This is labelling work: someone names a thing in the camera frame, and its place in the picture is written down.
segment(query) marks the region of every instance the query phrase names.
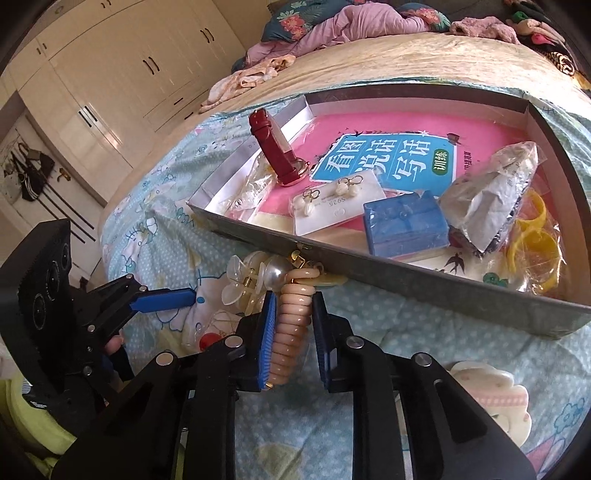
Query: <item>blue box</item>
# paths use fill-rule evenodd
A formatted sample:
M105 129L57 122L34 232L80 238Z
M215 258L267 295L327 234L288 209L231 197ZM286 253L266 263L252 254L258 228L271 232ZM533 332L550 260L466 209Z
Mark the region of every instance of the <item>blue box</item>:
M400 257L449 246L449 226L430 191L365 203L369 252Z

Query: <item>flower earring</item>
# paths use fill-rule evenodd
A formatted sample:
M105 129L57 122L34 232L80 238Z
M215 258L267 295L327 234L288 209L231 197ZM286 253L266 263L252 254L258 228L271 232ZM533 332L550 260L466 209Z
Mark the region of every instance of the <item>flower earring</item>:
M301 197L294 200L294 209L303 210L304 215L309 217L314 211L314 204L312 203L320 196L320 190L305 189Z
M348 195L350 197L355 197L359 193L358 185L363 181L363 177L361 175L356 175L355 177L343 177L339 179L336 183L336 190L335 193L342 197L344 195Z

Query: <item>earring card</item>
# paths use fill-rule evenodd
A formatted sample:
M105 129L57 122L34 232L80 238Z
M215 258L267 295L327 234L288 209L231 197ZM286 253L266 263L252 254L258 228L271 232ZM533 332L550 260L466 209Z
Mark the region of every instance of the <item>earring card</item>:
M364 170L359 173L348 175L348 178L361 177L361 182L356 185L356 195L349 193L344 195L336 194L336 186L339 179L330 183L318 186L311 186L306 191L320 192L318 197L312 200L314 209L310 216L304 214L304 209L294 209L294 233L296 235L307 235L329 226L351 220L363 215L363 204L375 202L386 198L383 188L373 170ZM303 197L303 193L297 195L293 200Z

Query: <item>clear plastic packaging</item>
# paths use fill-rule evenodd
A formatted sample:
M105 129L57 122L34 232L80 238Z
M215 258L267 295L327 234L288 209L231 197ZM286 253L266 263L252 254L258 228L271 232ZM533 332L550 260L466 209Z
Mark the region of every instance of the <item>clear plastic packaging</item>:
M513 282L521 291L562 297L567 265L558 222L534 189L528 189L506 247Z
M277 184L277 174L261 152L254 163L244 185L230 202L226 216L241 220L246 210L256 209Z
M483 171L454 181L439 199L452 236L477 254L498 251L542 160L535 142L509 145Z

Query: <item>floral pillow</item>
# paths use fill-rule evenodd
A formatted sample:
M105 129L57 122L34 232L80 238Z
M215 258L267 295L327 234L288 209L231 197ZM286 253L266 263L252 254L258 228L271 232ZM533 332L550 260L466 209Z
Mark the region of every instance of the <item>floral pillow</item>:
M404 4L401 7L395 7L396 11L404 18L420 17L431 27L431 31L438 33L449 32L450 21L441 12L423 4Z
M289 2L265 25L261 41L293 43L315 25L334 17L347 5L361 5L366 0L300 0Z

